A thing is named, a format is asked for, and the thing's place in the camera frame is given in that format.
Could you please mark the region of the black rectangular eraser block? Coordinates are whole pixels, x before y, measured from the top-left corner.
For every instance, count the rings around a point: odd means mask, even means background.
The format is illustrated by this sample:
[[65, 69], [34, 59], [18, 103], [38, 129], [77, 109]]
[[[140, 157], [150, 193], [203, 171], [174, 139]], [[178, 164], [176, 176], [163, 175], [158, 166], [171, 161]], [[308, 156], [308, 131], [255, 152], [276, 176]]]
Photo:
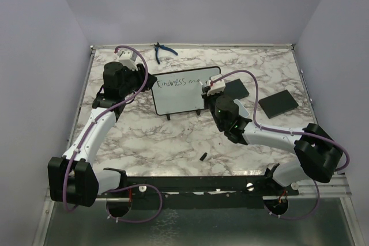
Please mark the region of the black rectangular eraser block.
[[236, 79], [225, 84], [224, 94], [233, 100], [241, 100], [249, 96], [249, 92], [240, 79]]

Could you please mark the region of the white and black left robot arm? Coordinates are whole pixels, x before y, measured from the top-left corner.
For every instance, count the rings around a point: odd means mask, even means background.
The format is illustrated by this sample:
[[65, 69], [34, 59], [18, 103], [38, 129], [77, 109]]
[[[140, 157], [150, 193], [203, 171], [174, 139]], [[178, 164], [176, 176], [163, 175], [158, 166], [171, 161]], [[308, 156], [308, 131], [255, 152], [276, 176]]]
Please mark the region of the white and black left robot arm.
[[115, 126], [126, 104], [140, 92], [150, 90], [157, 78], [145, 62], [109, 62], [104, 65], [103, 84], [92, 103], [87, 124], [62, 154], [48, 163], [50, 197], [64, 205], [90, 207], [98, 195], [109, 191], [119, 197], [126, 193], [123, 171], [105, 169], [96, 173], [93, 162], [106, 135]]

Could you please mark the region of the black framed whiteboard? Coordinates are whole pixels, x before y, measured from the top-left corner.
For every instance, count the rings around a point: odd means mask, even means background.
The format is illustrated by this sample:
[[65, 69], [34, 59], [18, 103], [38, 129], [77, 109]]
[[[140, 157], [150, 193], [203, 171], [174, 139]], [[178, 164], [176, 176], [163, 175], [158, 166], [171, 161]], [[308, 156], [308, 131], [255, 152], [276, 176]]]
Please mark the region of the black framed whiteboard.
[[219, 75], [218, 66], [155, 74], [152, 87], [155, 112], [159, 116], [204, 109], [201, 85]]

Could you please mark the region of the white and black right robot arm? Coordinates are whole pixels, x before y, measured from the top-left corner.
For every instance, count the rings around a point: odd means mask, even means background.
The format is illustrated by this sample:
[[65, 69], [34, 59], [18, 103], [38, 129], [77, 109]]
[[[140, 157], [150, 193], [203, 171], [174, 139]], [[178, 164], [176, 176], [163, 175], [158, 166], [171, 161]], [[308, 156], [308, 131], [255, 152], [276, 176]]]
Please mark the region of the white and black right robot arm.
[[203, 92], [202, 98], [218, 130], [231, 142], [268, 146], [296, 155], [295, 160], [271, 169], [272, 176], [265, 180], [268, 193], [277, 195], [290, 184], [306, 179], [331, 181], [344, 151], [319, 125], [310, 123], [305, 128], [279, 130], [275, 126], [258, 126], [241, 115], [243, 105], [224, 93]]

